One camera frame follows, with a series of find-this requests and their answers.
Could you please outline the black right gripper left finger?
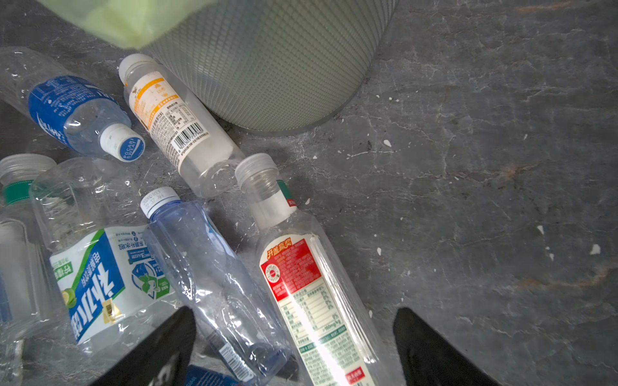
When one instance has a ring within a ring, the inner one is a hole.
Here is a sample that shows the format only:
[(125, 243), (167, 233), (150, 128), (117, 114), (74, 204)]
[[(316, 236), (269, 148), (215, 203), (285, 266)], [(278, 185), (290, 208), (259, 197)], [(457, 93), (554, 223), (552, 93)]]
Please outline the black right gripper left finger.
[(195, 341), (194, 313), (189, 307), (180, 307), (92, 384), (183, 385)]

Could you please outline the red label bottle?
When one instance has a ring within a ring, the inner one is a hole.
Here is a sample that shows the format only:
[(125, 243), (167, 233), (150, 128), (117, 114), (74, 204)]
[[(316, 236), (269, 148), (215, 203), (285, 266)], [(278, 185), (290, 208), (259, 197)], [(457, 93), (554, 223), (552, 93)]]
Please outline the red label bottle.
[(317, 219), (298, 209), (273, 159), (235, 176), (259, 230), (258, 267), (313, 385), (392, 385), (385, 347)]

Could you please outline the clear blue tinted bottle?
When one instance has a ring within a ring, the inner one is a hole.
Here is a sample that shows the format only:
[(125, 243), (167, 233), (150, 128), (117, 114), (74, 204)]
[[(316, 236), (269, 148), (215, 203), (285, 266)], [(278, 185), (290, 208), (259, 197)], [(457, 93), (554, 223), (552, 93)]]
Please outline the clear blue tinted bottle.
[(169, 187), (146, 194), (140, 207), (150, 254), (201, 334), (241, 383), (268, 384), (291, 348), (272, 305), (204, 207)]

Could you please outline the green cap clear bottle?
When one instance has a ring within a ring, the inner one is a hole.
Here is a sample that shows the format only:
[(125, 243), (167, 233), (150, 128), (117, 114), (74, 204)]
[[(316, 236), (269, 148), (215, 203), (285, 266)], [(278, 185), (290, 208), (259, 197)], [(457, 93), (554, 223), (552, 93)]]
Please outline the green cap clear bottle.
[(20, 385), (25, 339), (56, 326), (64, 301), (50, 253), (35, 218), (29, 190), (56, 162), (41, 154), (1, 160), (1, 384)]

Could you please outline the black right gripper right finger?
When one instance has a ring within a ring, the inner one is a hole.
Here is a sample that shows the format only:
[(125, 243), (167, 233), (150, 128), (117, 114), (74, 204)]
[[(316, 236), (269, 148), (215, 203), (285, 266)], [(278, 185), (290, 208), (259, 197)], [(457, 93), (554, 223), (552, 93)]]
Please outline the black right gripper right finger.
[(499, 385), (410, 308), (398, 309), (393, 333), (407, 385)]

